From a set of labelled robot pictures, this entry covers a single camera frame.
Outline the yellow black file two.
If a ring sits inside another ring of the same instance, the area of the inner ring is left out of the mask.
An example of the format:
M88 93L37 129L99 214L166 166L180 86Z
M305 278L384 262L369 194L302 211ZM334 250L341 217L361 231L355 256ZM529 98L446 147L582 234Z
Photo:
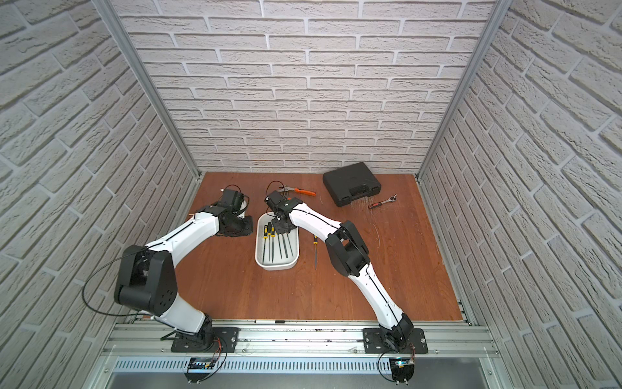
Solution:
M275 227L270 223L270 242L271 242L271 264L274 263L275 258Z

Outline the yellow black file one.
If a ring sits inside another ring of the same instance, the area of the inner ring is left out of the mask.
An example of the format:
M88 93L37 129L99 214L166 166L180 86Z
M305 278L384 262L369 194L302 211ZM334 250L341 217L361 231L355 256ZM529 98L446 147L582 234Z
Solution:
M262 237L262 265L265 263L268 237L269 237L269 228L268 228L268 225L264 225L263 237Z

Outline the white plastic storage box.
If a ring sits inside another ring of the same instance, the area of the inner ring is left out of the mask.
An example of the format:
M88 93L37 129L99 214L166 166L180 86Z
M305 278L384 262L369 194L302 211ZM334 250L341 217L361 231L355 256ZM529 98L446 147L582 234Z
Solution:
M283 259L279 260L279 251L277 246L277 241L275 238L275 258L274 263L271 264L271 242L270 238L268 238L267 242L267 251L265 257L265 263L262 265L262 237L263 237L263 227L271 222L273 217L270 217L267 213L262 214L259 217L257 222L257 234L256 234L256 245L255 245L255 262L257 265L262 267L267 271L278 271L278 270L288 270L294 267L298 261L300 256L300 242L299 242L299 229L295 228L291 232L291 240L293 245L293 255L290 252L287 233L285 234L285 242L288 248L289 258L285 258L285 254L283 252Z

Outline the yellow black file seven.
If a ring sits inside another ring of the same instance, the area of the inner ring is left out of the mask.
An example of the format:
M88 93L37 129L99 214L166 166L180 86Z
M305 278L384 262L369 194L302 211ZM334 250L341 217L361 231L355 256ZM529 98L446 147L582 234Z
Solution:
M314 270L317 271L317 266L318 266L318 237L317 235L314 235Z

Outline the yellow black file four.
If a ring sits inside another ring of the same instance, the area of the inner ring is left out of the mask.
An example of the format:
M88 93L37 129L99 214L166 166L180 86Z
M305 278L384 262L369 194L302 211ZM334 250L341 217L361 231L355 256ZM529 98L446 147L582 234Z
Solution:
M278 251L279 251L279 260L283 259L283 246L282 246L282 241L281 241L281 235L280 234L276 234L276 241L277 241L277 246L278 246Z

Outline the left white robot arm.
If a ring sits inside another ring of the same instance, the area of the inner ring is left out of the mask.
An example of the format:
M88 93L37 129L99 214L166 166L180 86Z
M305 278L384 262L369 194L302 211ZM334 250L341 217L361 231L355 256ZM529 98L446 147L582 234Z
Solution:
M188 221L145 246L129 246L118 258L116 303L137 314L150 314L181 339L210 344L211 320L178 293L175 268L208 238L251 235L253 219L245 214L249 196L238 186L225 187L213 204L199 209Z

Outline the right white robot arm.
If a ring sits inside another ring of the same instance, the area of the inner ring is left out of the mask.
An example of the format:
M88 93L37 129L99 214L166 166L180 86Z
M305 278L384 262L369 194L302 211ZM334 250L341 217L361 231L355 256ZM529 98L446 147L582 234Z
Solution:
M333 268L352 280L372 307L384 345L393 352L405 349L413 323L380 282L369 248L356 226L349 220L339 222L325 217L302 200L288 199L278 191L268 194L265 202L274 215L272 224L278 233L301 228L325 243Z

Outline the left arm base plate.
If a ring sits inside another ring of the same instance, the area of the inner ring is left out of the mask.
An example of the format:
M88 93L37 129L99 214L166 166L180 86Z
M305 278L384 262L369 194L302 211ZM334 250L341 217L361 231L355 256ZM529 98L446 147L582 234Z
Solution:
M218 350L220 340L222 352L233 353L239 337L239 327L207 327L197 334L175 332L171 346L172 353L213 353Z

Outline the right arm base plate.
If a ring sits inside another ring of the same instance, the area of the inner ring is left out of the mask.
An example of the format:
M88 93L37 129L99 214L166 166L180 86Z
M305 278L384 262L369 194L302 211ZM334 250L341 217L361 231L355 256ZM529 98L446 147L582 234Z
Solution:
M362 330L364 351L367 354L382 353L411 353L427 354L429 348L424 331L421 328L413 328L408 338L401 337L400 332L393 335L381 327L368 327Z

